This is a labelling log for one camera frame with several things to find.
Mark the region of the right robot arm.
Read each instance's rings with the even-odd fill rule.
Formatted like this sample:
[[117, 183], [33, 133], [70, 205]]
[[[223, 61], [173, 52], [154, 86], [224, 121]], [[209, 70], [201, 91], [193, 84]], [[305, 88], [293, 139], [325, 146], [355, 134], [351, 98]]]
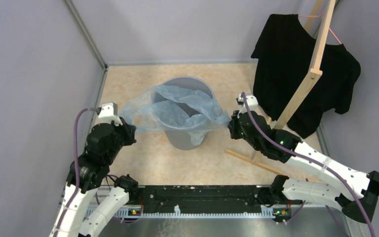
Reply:
[[232, 139], [243, 139], [265, 157], [322, 181], [307, 183], [278, 175], [269, 189], [271, 203], [305, 200], [333, 207], [360, 223], [372, 221], [379, 197], [379, 172], [365, 173], [345, 166], [289, 131], [270, 128], [254, 111], [234, 111], [228, 128]]

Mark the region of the grey plastic trash bin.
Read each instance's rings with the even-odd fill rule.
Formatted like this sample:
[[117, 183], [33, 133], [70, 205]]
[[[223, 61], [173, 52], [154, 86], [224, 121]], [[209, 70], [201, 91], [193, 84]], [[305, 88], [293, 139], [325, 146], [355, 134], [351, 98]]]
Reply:
[[[215, 98], [214, 92], [211, 87], [203, 80], [198, 79], [196, 77], [191, 76], [181, 76], [174, 77], [169, 80], [166, 80], [162, 83], [162, 85], [168, 86], [177, 86], [190, 90], [200, 90], [206, 93], [211, 98]], [[178, 103], [178, 107], [180, 107], [184, 112], [187, 113], [189, 117], [200, 114], [200, 112], [187, 104]], [[194, 145], [191, 142], [191, 136], [188, 132], [185, 131], [177, 131], [177, 130], [166, 130], [165, 134], [171, 143], [172, 146], [179, 150], [189, 151], [198, 148], [200, 145]]]

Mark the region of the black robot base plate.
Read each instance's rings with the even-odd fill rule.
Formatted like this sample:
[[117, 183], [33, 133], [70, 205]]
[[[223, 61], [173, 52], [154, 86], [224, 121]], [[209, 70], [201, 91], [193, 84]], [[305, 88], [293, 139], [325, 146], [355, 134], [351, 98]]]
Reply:
[[144, 214], [172, 213], [178, 206], [183, 214], [260, 213], [266, 207], [287, 200], [274, 199], [268, 186], [257, 185], [147, 185], [140, 186], [128, 205], [143, 208]]

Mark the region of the light blue plastic trash bag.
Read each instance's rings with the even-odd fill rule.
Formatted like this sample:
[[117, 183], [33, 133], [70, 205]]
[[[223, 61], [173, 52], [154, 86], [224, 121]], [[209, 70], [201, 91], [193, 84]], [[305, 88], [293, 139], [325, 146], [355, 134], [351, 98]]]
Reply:
[[[198, 110], [189, 117], [178, 103]], [[194, 145], [201, 145], [208, 132], [226, 128], [231, 118], [216, 98], [200, 90], [177, 86], [156, 85], [134, 99], [120, 111], [128, 124], [137, 127], [137, 133], [177, 130], [188, 132]]]

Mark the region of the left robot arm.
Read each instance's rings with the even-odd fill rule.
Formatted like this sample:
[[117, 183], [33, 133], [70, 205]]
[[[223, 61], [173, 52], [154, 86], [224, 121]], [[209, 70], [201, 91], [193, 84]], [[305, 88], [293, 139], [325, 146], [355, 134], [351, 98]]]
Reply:
[[136, 202], [138, 182], [130, 175], [122, 175], [115, 180], [107, 197], [85, 216], [119, 151], [136, 143], [135, 131], [135, 126], [124, 121], [101, 123], [92, 128], [84, 152], [71, 165], [64, 199], [50, 236], [97, 237], [121, 207]]

